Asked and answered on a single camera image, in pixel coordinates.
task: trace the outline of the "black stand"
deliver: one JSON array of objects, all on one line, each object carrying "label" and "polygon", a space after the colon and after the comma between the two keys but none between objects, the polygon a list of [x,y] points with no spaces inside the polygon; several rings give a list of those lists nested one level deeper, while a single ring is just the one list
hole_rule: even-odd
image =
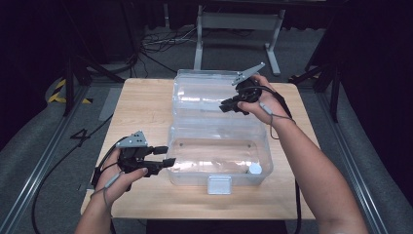
[{"label": "black stand", "polygon": [[66,80],[66,108],[63,116],[67,116],[74,106],[74,77],[77,78],[81,86],[89,86],[92,82],[90,71],[91,67],[99,74],[108,77],[117,83],[124,83],[125,79],[113,74],[99,64],[96,64],[86,58],[68,53],[66,56],[66,65],[64,79]]},{"label": "black stand", "polygon": [[[119,3],[120,3],[121,10],[122,10],[123,18],[126,24],[127,33],[128,33],[128,36],[131,42],[131,49],[133,51],[133,55],[131,56],[128,62],[128,68],[131,68],[137,62],[137,50],[135,48],[135,45],[132,39],[131,26],[130,26],[130,23],[129,23],[129,20],[128,20],[126,11],[125,11],[124,1],[119,1]],[[60,4],[61,4],[61,7],[64,13],[67,15],[67,18],[69,19],[67,23],[64,23],[63,21],[61,25],[58,27],[62,41],[65,45],[65,51],[66,51],[65,73],[64,73],[64,78],[66,80],[66,108],[65,108],[63,116],[67,116],[74,106],[74,77],[77,78],[81,86],[89,86],[92,82],[91,73],[87,69],[88,67],[93,68],[100,75],[106,76],[109,79],[117,83],[124,83],[125,79],[110,72],[109,70],[105,69],[101,65],[95,63],[94,61],[91,61],[85,57],[79,56],[80,53],[78,53],[79,50],[76,47],[75,38],[73,37],[73,35],[76,33],[74,33],[73,30],[70,31],[70,30],[61,29],[67,25],[73,25],[74,22],[65,4],[62,1],[60,2]]]},{"label": "black stand", "polygon": [[303,75],[292,76],[289,79],[289,83],[298,85],[299,83],[312,78],[317,74],[319,74],[319,79],[313,86],[313,89],[316,93],[324,92],[327,89],[328,85],[333,82],[330,97],[330,114],[334,122],[337,123],[337,104],[340,90],[340,72],[338,64],[325,64],[309,70]]},{"label": "black stand", "polygon": [[[344,67],[344,62],[348,59],[348,50],[351,48],[351,36],[341,36],[340,29],[346,25],[345,15],[346,11],[340,11],[331,21],[327,27],[324,35],[319,41],[315,52],[308,62],[305,70],[307,71],[300,76],[292,76],[289,83],[298,85],[299,83],[314,77],[319,74],[319,79],[313,86],[316,93],[324,92],[329,84],[332,82],[332,90],[330,97],[330,114],[334,122],[337,120],[337,103],[341,82],[341,71]],[[319,66],[309,70],[309,67],[314,63],[316,55],[322,57],[319,61]]]}]

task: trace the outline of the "metal frame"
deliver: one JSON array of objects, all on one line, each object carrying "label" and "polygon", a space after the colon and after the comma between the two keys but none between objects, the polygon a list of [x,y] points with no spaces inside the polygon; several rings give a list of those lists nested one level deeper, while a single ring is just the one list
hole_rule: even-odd
[{"label": "metal frame", "polygon": [[273,74],[281,74],[277,63],[274,47],[279,37],[285,10],[280,10],[278,15],[255,15],[255,14],[228,14],[228,13],[206,13],[203,6],[198,7],[197,20],[197,49],[195,52],[194,70],[201,70],[203,60],[203,28],[237,28],[254,30],[272,30],[273,36],[266,43],[265,50],[271,64]]},{"label": "metal frame", "polygon": [[77,108],[82,103],[83,99],[88,92],[89,87],[81,86],[76,94],[73,109],[67,114],[66,117],[62,117],[60,123],[58,124],[52,139],[50,140],[48,146],[43,152],[39,162],[31,173],[30,177],[27,179],[22,191],[20,192],[18,198],[10,209],[8,215],[4,219],[2,225],[0,226],[0,233],[13,233],[19,221],[24,214],[27,206],[29,205],[33,195],[37,191],[40,181],[45,176],[49,165],[55,158],[56,150],[60,144],[61,138],[69,126],[71,119],[76,113]]}]

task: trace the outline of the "person's right hand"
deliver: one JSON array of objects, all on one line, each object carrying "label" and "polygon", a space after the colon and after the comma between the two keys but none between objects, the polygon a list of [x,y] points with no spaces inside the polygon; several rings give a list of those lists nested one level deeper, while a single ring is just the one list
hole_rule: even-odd
[{"label": "person's right hand", "polygon": [[[268,87],[269,89],[271,89],[272,91],[275,92],[274,88],[270,85],[267,78],[265,78],[264,76],[252,75],[251,78],[258,81],[258,83],[261,86],[266,86],[266,87]],[[281,116],[287,116],[287,114],[283,110],[280,103],[269,92],[262,91],[262,95],[259,98],[259,101],[264,103],[267,107],[269,107],[273,111],[274,114],[281,115]],[[254,103],[248,103],[248,102],[240,101],[240,102],[238,102],[238,107],[243,111],[251,112],[252,114],[254,114],[259,120],[261,120],[265,124],[269,125],[271,123],[271,116],[262,109],[262,107],[259,105],[258,101],[254,102]]]}]

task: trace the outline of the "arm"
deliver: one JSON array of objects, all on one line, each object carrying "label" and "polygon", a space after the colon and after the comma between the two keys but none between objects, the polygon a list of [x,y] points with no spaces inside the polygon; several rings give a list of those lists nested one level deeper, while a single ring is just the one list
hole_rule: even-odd
[{"label": "arm", "polygon": [[[115,149],[111,156],[106,160],[103,168],[116,163],[119,154],[120,150]],[[75,233],[110,233],[110,211],[113,203],[125,193],[131,183],[145,176],[147,169],[138,169],[129,174],[121,173],[111,186],[106,190],[101,190],[106,182],[119,172],[120,169],[115,164],[102,173],[99,182],[97,183],[95,194],[88,203]]]},{"label": "arm", "polygon": [[[261,85],[273,90],[263,76],[254,76]],[[287,116],[281,105],[268,92],[260,101],[273,113]],[[259,104],[240,102],[239,108],[253,113],[266,124],[271,117]],[[276,130],[288,163],[301,187],[307,204],[316,217],[320,233],[367,233],[362,215],[349,185],[321,150],[288,119],[274,117]]]}]

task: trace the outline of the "person's left hand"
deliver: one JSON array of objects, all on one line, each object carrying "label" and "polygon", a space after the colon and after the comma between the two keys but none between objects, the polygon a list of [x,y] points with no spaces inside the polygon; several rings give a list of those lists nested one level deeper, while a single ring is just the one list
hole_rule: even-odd
[{"label": "person's left hand", "polygon": [[[118,162],[120,153],[121,150],[119,148],[115,148],[112,154],[104,163],[102,170]],[[107,183],[107,181],[109,181],[109,179],[111,179],[114,175],[118,174],[120,171],[121,170],[119,169],[117,164],[110,166],[109,168],[104,170],[104,172],[100,176],[95,191],[99,191],[100,189],[102,189],[104,185]],[[99,193],[105,192],[107,205],[112,206],[112,204],[125,193],[129,185],[145,176],[147,172],[148,170],[146,168],[143,168],[128,174],[121,173],[120,176],[116,179],[116,181],[113,182],[113,184],[109,186],[106,189],[106,191],[100,191]]]}]

